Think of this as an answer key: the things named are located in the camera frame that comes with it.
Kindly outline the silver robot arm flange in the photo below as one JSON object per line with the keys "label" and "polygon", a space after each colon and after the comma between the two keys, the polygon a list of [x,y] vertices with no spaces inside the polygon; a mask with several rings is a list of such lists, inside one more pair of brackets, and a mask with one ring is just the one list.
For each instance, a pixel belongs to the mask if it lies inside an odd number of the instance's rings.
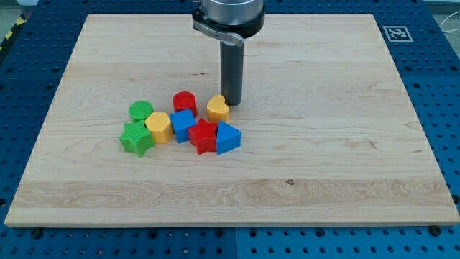
{"label": "silver robot arm flange", "polygon": [[228,46],[242,47],[265,23],[264,0],[200,0],[193,29]]}

